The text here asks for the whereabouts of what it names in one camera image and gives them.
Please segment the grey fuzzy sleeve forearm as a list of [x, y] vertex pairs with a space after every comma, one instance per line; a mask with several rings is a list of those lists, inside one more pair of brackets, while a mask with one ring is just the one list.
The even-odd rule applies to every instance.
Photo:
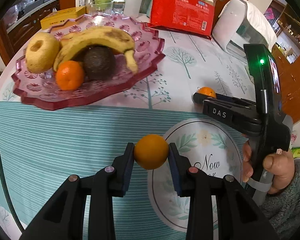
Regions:
[[280, 239], [290, 239], [300, 226], [300, 158], [294, 161], [291, 183], [281, 193], [267, 196], [260, 206]]

